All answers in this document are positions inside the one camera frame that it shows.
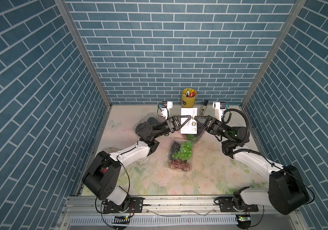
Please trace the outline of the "clear box of mixed grapes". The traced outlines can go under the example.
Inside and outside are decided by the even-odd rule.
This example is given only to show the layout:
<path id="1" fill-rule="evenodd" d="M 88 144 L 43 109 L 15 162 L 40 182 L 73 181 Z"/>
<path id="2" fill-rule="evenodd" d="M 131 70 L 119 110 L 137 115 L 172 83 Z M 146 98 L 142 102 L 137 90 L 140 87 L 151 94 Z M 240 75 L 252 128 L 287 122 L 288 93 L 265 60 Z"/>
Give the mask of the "clear box of mixed grapes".
<path id="1" fill-rule="evenodd" d="M 193 143 L 172 139 L 168 152 L 168 165 L 178 171 L 189 171 L 192 166 Z"/>

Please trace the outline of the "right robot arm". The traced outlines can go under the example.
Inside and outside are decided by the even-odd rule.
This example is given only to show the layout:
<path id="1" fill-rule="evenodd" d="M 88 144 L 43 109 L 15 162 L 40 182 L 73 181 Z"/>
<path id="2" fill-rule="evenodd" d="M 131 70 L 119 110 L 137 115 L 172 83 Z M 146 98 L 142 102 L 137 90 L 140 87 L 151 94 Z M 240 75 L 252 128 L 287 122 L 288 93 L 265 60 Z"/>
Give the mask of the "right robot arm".
<path id="1" fill-rule="evenodd" d="M 229 108 L 223 114 L 238 113 L 245 126 L 229 126 L 229 119 L 216 119 L 212 116 L 196 116 L 195 120 L 209 134 L 221 142 L 224 155 L 248 166 L 268 183 L 266 189 L 243 187 L 233 194 L 234 209 L 245 211 L 249 206 L 262 205 L 273 207 L 280 214 L 287 215 L 303 205 L 314 202 L 315 193 L 303 182 L 299 170 L 271 161 L 262 153 L 247 149 L 250 138 L 250 122 L 240 110 Z"/>

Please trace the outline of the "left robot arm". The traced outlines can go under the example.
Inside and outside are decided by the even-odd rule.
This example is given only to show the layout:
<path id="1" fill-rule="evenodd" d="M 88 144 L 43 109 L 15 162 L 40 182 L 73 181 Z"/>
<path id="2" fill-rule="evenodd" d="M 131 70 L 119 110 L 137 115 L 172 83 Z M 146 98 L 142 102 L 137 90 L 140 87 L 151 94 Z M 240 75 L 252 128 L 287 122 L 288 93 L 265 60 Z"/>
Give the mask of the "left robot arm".
<path id="1" fill-rule="evenodd" d="M 156 138 L 174 133 L 187 124 L 192 117 L 173 116 L 163 122 L 151 117 L 136 126 L 140 139 L 132 146 L 112 153 L 99 152 L 86 173 L 82 183 L 96 196 L 97 199 L 113 202 L 123 212 L 129 206 L 129 191 L 117 186 L 120 171 L 137 160 L 154 153 L 159 146 Z"/>

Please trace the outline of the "clear box of red berries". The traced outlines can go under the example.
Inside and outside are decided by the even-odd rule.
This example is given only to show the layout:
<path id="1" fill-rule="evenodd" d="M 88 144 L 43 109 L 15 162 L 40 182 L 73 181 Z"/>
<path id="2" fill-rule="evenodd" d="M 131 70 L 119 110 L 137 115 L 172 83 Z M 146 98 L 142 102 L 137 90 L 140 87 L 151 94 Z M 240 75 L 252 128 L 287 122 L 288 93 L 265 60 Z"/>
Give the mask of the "clear box of red berries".
<path id="1" fill-rule="evenodd" d="M 118 170 L 120 170 L 120 168 L 121 168 L 120 163 L 117 160 L 114 160 L 113 158 L 111 158 L 109 156 L 112 153 L 118 152 L 118 151 L 119 151 L 119 149 L 117 149 L 117 148 L 108 147 L 97 154 L 97 156 L 99 156 L 101 158 L 101 163 L 99 165 L 99 171 L 102 174 L 107 173 L 107 171 L 111 165 L 113 165 L 114 167 L 118 168 Z"/>

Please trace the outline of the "white sticker sheet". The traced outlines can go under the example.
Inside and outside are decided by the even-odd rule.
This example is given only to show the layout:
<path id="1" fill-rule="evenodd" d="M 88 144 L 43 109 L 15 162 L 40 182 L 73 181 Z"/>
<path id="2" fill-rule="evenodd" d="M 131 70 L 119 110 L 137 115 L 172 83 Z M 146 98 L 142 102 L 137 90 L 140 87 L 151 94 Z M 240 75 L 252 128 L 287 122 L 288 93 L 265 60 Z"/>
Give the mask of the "white sticker sheet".
<path id="1" fill-rule="evenodd" d="M 197 134 L 197 122 L 194 120 L 194 117 L 197 116 L 197 108 L 181 108 L 181 115 L 185 116 L 181 118 L 181 124 L 183 127 L 180 130 L 181 134 Z M 191 116 L 191 119 L 186 122 L 187 116 Z"/>

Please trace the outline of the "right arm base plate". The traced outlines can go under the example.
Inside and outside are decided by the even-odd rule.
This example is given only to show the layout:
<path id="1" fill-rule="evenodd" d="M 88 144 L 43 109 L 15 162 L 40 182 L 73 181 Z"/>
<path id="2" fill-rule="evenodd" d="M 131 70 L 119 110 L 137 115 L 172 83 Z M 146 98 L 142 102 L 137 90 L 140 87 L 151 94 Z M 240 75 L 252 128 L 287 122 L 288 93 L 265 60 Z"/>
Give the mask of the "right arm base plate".
<path id="1" fill-rule="evenodd" d="M 220 196 L 214 199 L 221 212 L 258 212 L 257 205 L 247 205 L 237 196 Z"/>

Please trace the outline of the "yellow pen cup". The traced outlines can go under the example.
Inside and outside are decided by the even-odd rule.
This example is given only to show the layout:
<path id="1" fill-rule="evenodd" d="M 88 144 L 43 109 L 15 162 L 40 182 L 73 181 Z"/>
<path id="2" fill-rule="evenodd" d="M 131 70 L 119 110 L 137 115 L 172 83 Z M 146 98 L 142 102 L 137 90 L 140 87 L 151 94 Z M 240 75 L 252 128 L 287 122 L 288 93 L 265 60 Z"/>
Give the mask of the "yellow pen cup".
<path id="1" fill-rule="evenodd" d="M 182 91 L 182 107 L 183 108 L 192 108 L 195 105 L 197 93 L 196 93 L 195 97 L 189 98 L 189 97 L 183 96 L 184 90 Z"/>

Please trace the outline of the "clear box of dark grapes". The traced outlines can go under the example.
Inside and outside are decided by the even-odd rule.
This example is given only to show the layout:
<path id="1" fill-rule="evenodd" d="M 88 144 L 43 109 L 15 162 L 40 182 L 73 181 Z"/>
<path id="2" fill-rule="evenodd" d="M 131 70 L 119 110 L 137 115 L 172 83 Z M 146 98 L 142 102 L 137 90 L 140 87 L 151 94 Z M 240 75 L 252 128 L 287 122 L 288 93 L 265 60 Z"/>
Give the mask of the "clear box of dark grapes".
<path id="1" fill-rule="evenodd" d="M 200 140 L 200 138 L 203 136 L 204 134 L 204 130 L 198 130 L 197 134 L 185 134 L 185 138 L 189 141 L 192 141 L 192 142 L 198 142 Z"/>

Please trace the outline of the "aluminium mounting rail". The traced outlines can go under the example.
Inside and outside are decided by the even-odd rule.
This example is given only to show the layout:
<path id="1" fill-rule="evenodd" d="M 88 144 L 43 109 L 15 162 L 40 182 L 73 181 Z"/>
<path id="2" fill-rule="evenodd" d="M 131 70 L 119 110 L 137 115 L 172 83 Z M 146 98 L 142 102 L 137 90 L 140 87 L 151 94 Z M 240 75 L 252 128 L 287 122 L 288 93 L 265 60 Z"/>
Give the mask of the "aluminium mounting rail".
<path id="1" fill-rule="evenodd" d="M 127 213 L 130 215 L 149 215 L 175 216 L 184 214 L 236 214 L 244 212 L 221 212 L 218 205 L 214 204 L 214 199 L 220 196 L 231 195 L 147 195 L 131 197 L 143 197 L 143 208 L 141 213 Z M 95 196 L 70 196 L 62 211 L 62 217 L 67 216 L 95 216 L 103 213 L 104 201 Z M 251 214 L 262 213 L 279 214 L 272 206 L 257 205 L 258 212 L 246 212 Z M 110 213 L 106 215 L 119 215 L 123 213 Z"/>

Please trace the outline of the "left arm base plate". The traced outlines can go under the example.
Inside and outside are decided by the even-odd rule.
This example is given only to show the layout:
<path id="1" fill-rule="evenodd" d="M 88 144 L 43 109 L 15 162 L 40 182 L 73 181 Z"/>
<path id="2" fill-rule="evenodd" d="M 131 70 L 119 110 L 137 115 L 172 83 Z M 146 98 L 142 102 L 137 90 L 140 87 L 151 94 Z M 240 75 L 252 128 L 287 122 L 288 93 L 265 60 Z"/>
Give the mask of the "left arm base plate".
<path id="1" fill-rule="evenodd" d="M 106 200 L 104 202 L 103 213 L 141 213 L 143 208 L 143 197 L 130 197 L 125 200 L 121 205 L 117 205 L 112 201 Z"/>

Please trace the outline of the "red markers in cup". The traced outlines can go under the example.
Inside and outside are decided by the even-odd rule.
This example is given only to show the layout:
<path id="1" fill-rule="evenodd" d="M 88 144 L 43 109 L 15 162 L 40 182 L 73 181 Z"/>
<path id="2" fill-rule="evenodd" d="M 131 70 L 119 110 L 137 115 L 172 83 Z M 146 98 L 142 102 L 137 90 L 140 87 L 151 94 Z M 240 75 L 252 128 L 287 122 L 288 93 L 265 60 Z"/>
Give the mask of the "red markers in cup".
<path id="1" fill-rule="evenodd" d="M 196 91 L 193 90 L 193 89 L 185 89 L 184 93 L 183 93 L 183 96 L 189 97 L 189 98 L 195 97 L 196 96 Z"/>

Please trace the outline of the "clear box of blackberries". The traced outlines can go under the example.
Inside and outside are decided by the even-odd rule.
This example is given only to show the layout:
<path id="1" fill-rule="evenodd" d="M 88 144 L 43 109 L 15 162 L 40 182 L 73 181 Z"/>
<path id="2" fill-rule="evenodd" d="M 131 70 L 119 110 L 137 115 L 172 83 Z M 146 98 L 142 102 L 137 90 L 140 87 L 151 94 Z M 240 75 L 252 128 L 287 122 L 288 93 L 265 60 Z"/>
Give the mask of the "clear box of blackberries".
<path id="1" fill-rule="evenodd" d="M 135 126 L 134 131 L 138 134 L 138 131 L 146 125 L 157 125 L 165 121 L 165 118 L 158 116 L 157 114 L 149 113 L 144 116 Z"/>

